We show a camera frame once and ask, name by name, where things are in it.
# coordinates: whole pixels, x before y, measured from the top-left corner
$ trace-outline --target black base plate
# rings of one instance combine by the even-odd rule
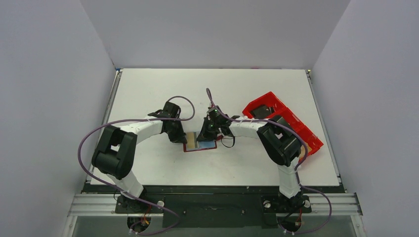
[[[302,196],[303,200],[308,200],[308,196]],[[283,195],[267,195],[262,196],[262,203],[265,201],[268,201],[271,203],[271,206],[269,208],[263,207],[263,213],[290,213],[295,207],[290,206],[289,200],[287,197]],[[311,206],[310,207],[302,207],[301,208],[302,213],[311,213]]]
[[[276,217],[264,216],[260,198],[242,194],[170,195],[166,196],[166,207],[179,214],[179,228],[277,228],[277,224],[266,224],[276,223]],[[176,221],[176,216],[164,213],[163,227]]]
[[[141,197],[152,203],[157,203],[158,201],[165,201],[164,197],[153,198],[144,196]],[[137,200],[129,199],[123,195],[119,196],[117,199],[117,205],[115,206],[115,213],[118,214],[135,214],[135,213],[144,213],[148,209],[148,205]],[[152,206],[149,213],[163,213],[162,209]]]

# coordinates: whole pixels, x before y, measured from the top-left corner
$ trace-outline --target glass panel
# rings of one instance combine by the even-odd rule
[[[323,223],[325,216],[303,216],[301,231],[315,228]],[[159,230],[162,217],[154,217],[146,232]],[[78,217],[73,237],[133,237],[128,235],[126,217]],[[262,229],[261,227],[244,228],[173,228],[158,237],[243,237],[243,236],[283,236],[280,229]],[[355,237],[355,230],[350,216],[332,216],[330,222],[320,230],[305,234],[310,237]]]

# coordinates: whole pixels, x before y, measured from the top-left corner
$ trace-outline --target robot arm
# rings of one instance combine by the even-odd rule
[[[215,140],[218,134],[259,138],[271,160],[278,165],[279,192],[288,199],[300,199],[301,187],[294,170],[301,153],[301,143],[298,139],[290,132],[267,122],[230,121],[221,116],[218,110],[218,107],[211,107],[208,110],[197,140]],[[232,119],[242,120],[244,118],[233,116]],[[275,116],[270,120],[291,128],[281,116]]]
[[[180,107],[166,102],[162,110],[149,114],[144,122],[104,128],[102,136],[92,157],[92,165],[107,174],[116,186],[135,197],[140,197],[144,187],[131,171],[134,162],[135,147],[145,139],[161,134],[168,134],[174,143],[186,143],[183,127],[178,120],[155,120],[156,118],[179,118]]]

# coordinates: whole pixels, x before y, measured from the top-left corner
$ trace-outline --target red wire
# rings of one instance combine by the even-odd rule
[[[151,210],[151,205],[148,205],[148,209],[147,209],[147,211],[144,213],[144,216],[143,216],[143,220],[144,220],[144,222],[145,222],[145,215],[147,215],[147,214],[148,214],[148,212],[150,212],[150,210]]]
[[[302,209],[300,209],[300,215],[298,216],[298,218],[295,222],[298,222],[298,220],[301,219],[301,216],[302,216]]]

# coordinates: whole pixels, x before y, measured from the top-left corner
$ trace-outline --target wire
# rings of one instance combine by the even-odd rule
[[[207,96],[208,96],[208,98],[209,98],[209,101],[211,102],[211,105],[212,106],[215,106],[215,103],[214,103],[214,101],[212,100],[212,96],[211,96],[211,91],[210,91],[210,89],[209,88],[207,88]],[[332,203],[330,202],[330,199],[324,194],[324,193],[322,193],[321,191],[319,191],[319,190],[316,190],[316,189],[312,189],[312,188],[309,188],[309,187],[306,187],[306,186],[304,186],[304,185],[302,185],[301,183],[300,183],[300,177],[299,177],[299,175],[298,175],[298,172],[297,172],[297,169],[298,169],[298,167],[307,159],[307,154],[308,154],[308,148],[307,148],[307,145],[306,145],[306,143],[304,142],[304,140],[294,131],[294,130],[292,130],[292,129],[290,129],[290,128],[288,128],[288,127],[286,127],[286,126],[284,126],[284,125],[281,125],[281,124],[279,124],[279,123],[277,123],[277,122],[274,122],[274,121],[271,121],[271,120],[266,120],[266,119],[252,119],[252,120],[250,120],[250,119],[243,119],[243,120],[237,120],[237,119],[232,119],[232,118],[230,118],[229,116],[227,116],[227,115],[225,115],[222,111],[221,111],[221,109],[219,109],[218,108],[218,112],[224,117],[224,118],[226,118],[226,119],[228,119],[228,120],[230,120],[230,121],[233,121],[233,122],[268,122],[268,123],[270,123],[270,124],[273,124],[273,125],[275,125],[275,126],[278,126],[278,127],[280,127],[280,128],[282,128],[282,129],[285,129],[286,131],[288,131],[288,132],[290,132],[292,135],[294,135],[299,141],[300,141],[300,143],[303,145],[303,147],[304,147],[304,156],[303,156],[303,158],[298,162],[298,164],[295,166],[295,176],[296,176],[296,178],[297,178],[297,182],[299,183],[299,185],[300,185],[300,187],[302,188],[302,189],[305,189],[305,190],[308,190],[308,191],[312,191],[312,192],[315,192],[315,193],[318,193],[318,194],[320,194],[320,195],[322,195],[322,196],[324,196],[325,198],[326,198],[326,200],[327,200],[327,202],[328,202],[328,204],[329,204],[329,215],[328,215],[328,217],[327,217],[327,219],[326,219],[326,221],[325,222],[323,222],[321,225],[319,225],[318,227],[316,227],[316,228],[313,228],[313,229],[311,229],[311,230],[307,230],[307,231],[302,231],[302,232],[297,232],[297,233],[293,233],[293,232],[290,232],[290,231],[288,231],[288,230],[286,230],[286,229],[284,229],[284,227],[283,226],[281,226],[281,224],[279,224],[280,226],[281,226],[281,228],[282,229],[284,229],[285,230],[285,232],[286,233],[289,233],[289,234],[307,234],[307,233],[311,233],[311,232],[314,232],[314,231],[316,231],[316,230],[318,230],[318,229],[320,229],[320,228],[322,228],[323,226],[325,226],[329,221],[330,221],[330,218],[331,218],[331,216],[332,216]]]
[[[115,198],[115,194],[117,194],[117,191],[118,191],[118,189],[115,189],[115,192],[114,192],[114,199],[115,199],[115,201],[118,201],[118,200]]]
[[[226,145],[222,142],[222,140],[223,140],[223,139],[228,139],[228,140],[233,139],[233,144],[232,144],[231,146],[226,146]],[[232,147],[234,147],[234,144],[236,143],[236,137],[233,137],[233,138],[224,138],[224,137],[222,137],[222,138],[221,138],[221,143],[223,144],[223,146],[225,146],[225,147],[227,147],[227,148],[232,148]]]
[[[298,218],[295,222],[298,222],[298,220],[301,219],[301,216],[302,216],[302,209],[300,208],[300,215],[298,216]]]
[[[149,213],[151,211],[151,205],[148,205],[148,209],[147,209],[147,211],[144,213],[144,216],[143,216],[143,220],[144,220],[144,222],[147,224],[147,225],[149,225],[150,223],[147,221],[147,219],[146,219],[146,215]]]
[[[171,121],[189,121],[189,120],[191,120],[195,116],[195,106],[192,104],[192,102],[188,98],[183,97],[183,96],[180,96],[180,95],[173,96],[173,97],[169,98],[168,101],[170,101],[170,100],[172,100],[174,98],[182,98],[182,99],[188,101],[189,104],[191,104],[191,106],[192,106],[192,116],[190,116],[189,118],[186,118],[186,119],[185,118],[182,118],[182,119],[181,118],[178,118],[178,119],[177,118],[150,118],[150,119],[135,119],[135,118],[133,118],[133,119],[122,119],[122,120],[117,120],[117,121],[113,121],[113,122],[108,122],[108,123],[105,123],[105,124],[103,124],[103,125],[95,128],[95,129],[93,129],[86,136],[84,136],[84,138],[80,141],[79,148],[77,150],[77,158],[78,158],[79,164],[82,167],[83,171],[86,174],[88,174],[90,177],[92,177],[93,179],[95,179],[95,180],[97,180],[97,181],[99,181],[101,183],[104,183],[104,184],[106,184],[108,186],[111,186],[114,189],[119,190],[120,192],[124,193],[126,196],[128,196],[128,197],[130,197],[132,199],[135,199],[135,200],[140,201],[140,202],[143,202],[145,204],[152,205],[152,206],[158,207],[160,209],[163,209],[163,210],[165,210],[165,211],[167,211],[167,212],[175,215],[178,218],[177,221],[176,221],[176,223],[174,223],[174,224],[172,224],[172,225],[170,225],[170,226],[168,226],[166,228],[163,228],[161,230],[158,230],[158,231],[155,231],[155,232],[151,232],[151,233],[146,233],[146,234],[144,234],[144,233],[138,233],[141,236],[151,236],[151,235],[158,234],[158,233],[161,233],[161,232],[164,232],[164,231],[167,231],[167,230],[173,228],[174,226],[176,226],[177,224],[179,224],[179,221],[180,221],[179,215],[176,212],[174,212],[174,211],[172,211],[172,210],[170,210],[170,209],[168,209],[166,207],[159,206],[159,205],[157,205],[155,203],[149,202],[149,201],[144,200],[144,199],[141,199],[139,197],[135,197],[132,194],[128,193],[128,191],[125,191],[125,190],[121,189],[120,187],[118,187],[118,186],[116,186],[114,184],[111,184],[111,183],[109,183],[109,182],[107,182],[107,181],[105,181],[105,180],[103,180],[103,179],[101,179],[101,178],[93,175],[86,168],[86,166],[83,164],[83,161],[82,161],[82,147],[83,147],[84,142],[87,140],[87,138],[89,136],[91,136],[96,131],[99,131],[100,129],[102,129],[102,128],[106,127],[106,126],[109,126],[109,125],[112,125],[112,124],[115,124],[115,123],[120,123],[120,122],[148,122],[148,121],[159,121],[159,120],[162,120],[162,121],[164,121],[164,120],[171,120]],[[132,231],[134,229],[135,225],[137,225],[139,223],[141,223],[141,221],[132,224],[131,227],[130,227],[130,231]]]

